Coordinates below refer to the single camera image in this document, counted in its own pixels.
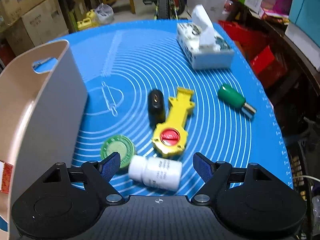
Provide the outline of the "green round ointment tin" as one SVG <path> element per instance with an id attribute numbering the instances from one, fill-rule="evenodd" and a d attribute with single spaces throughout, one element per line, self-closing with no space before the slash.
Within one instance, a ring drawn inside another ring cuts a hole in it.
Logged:
<path id="1" fill-rule="evenodd" d="M 120 154 L 120 169 L 127 169 L 132 157 L 136 154 L 133 142 L 124 135 L 114 135 L 103 143 L 100 151 L 102 159 L 105 159 L 113 152 Z"/>

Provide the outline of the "white pill bottle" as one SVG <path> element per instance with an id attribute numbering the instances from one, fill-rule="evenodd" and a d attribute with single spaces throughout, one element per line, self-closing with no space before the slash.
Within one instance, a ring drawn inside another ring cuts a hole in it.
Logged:
<path id="1" fill-rule="evenodd" d="M 145 186 L 177 191 L 182 174 L 182 163 L 159 157 L 134 155 L 128 168 L 129 178 Z"/>

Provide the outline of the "cream plastic storage bin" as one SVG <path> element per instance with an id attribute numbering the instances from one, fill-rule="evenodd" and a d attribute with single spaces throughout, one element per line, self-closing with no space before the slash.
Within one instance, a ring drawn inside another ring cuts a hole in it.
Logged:
<path id="1" fill-rule="evenodd" d="M 54 163 L 70 164 L 87 89 L 67 40 L 35 47 L 1 72 L 1 161 L 13 166 L 1 194 L 1 239 L 16 239 L 14 202 Z"/>

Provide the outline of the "blue silicone baking mat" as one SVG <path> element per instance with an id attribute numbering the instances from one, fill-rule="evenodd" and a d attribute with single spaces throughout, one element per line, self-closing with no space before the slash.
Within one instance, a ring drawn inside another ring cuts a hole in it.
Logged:
<path id="1" fill-rule="evenodd" d="M 193 114 L 185 124 L 187 144 L 178 160 L 183 170 L 178 195 L 193 196 L 203 185 L 193 154 L 235 167 L 259 163 L 292 186 L 287 151 L 272 105 L 248 63 L 236 50 L 229 70 L 194 71 L 176 40 L 175 21 L 115 23 L 69 34 L 88 100 L 72 165 L 100 160 L 104 141 L 124 135 L 138 155 L 157 156 L 148 117 L 148 93 L 175 96 L 177 87 L 194 91 Z M 252 119 L 217 96 L 226 83 L 257 112 Z"/>

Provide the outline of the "black cylindrical object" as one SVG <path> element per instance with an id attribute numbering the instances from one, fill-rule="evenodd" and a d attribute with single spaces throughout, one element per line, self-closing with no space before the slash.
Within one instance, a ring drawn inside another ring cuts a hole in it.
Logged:
<path id="1" fill-rule="evenodd" d="M 148 116 L 151 128 L 165 122 L 164 96 L 158 89 L 153 89 L 148 94 Z"/>

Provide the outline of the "white tissue pack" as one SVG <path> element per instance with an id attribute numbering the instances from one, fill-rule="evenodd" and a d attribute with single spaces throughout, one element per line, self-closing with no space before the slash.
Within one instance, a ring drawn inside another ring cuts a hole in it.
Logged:
<path id="1" fill-rule="evenodd" d="M 194 70 L 229 69 L 234 50 L 214 29 L 203 5 L 196 5 L 191 22 L 177 24 L 177 41 Z"/>

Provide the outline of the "yellow oil jug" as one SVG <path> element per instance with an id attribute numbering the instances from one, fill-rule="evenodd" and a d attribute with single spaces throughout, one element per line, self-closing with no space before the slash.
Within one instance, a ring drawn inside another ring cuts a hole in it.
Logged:
<path id="1" fill-rule="evenodd" d="M 87 12 L 86 18 L 77 22 L 78 31 L 82 31 L 82 30 L 86 30 L 86 29 L 90 29 L 90 28 L 95 28 L 98 26 L 99 26 L 99 23 L 97 20 L 97 16 L 96 16 L 95 11 L 93 9 L 91 9 L 89 12 Z"/>

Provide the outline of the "white plastic bag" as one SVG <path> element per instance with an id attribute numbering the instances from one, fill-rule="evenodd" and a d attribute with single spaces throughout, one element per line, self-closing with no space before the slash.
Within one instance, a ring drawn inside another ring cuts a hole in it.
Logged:
<path id="1" fill-rule="evenodd" d="M 113 22 L 114 12 L 111 6 L 101 3 L 96 9 L 95 14 L 100 25 L 107 25 Z"/>

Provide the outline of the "large stacked cardboard box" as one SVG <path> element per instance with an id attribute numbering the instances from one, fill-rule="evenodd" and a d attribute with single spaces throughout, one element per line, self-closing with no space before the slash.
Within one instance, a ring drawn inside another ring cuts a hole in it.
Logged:
<path id="1" fill-rule="evenodd" d="M 69 34 L 58 0 L 45 0 L 5 31 L 16 56 Z"/>

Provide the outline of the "green handled tool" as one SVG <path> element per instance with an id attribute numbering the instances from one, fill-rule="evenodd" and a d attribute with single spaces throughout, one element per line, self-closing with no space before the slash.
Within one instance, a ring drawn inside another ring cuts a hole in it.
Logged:
<path id="1" fill-rule="evenodd" d="M 237 90 L 223 83 L 217 92 L 217 96 L 224 103 L 241 110 L 248 118 L 252 119 L 257 110 L 251 106 Z"/>

